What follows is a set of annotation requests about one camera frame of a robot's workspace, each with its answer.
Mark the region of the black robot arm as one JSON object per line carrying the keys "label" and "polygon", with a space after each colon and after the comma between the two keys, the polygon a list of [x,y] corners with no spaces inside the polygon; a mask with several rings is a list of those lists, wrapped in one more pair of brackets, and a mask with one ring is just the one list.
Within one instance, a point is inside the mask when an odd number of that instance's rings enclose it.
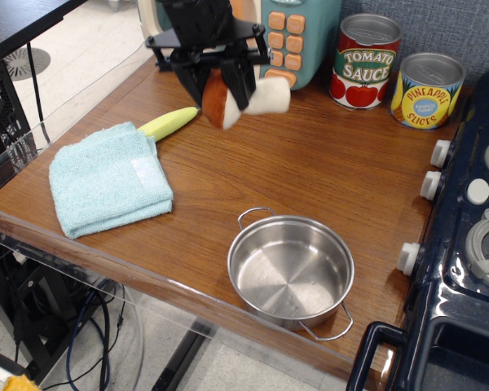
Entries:
{"label": "black robot arm", "polygon": [[154,1],[170,27],[151,33],[146,47],[161,70],[176,74],[198,105],[214,68],[244,110],[256,90],[253,67],[268,64],[265,27],[237,19],[228,1]]}

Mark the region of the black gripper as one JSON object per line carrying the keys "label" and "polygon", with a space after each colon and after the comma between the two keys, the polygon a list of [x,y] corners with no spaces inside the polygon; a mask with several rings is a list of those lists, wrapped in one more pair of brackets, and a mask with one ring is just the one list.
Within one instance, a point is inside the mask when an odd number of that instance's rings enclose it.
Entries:
{"label": "black gripper", "polygon": [[[218,56],[228,58],[221,64],[222,77],[238,108],[245,110],[256,90],[253,66],[269,64],[271,60],[271,49],[264,40],[264,26],[236,18],[228,1],[159,1],[158,5],[169,27],[161,33],[151,33],[145,40],[158,62],[165,61],[163,49],[201,58],[205,50],[224,48],[224,52],[213,51],[205,57],[209,64],[214,64]],[[212,69],[175,64],[173,70],[201,107]]]}

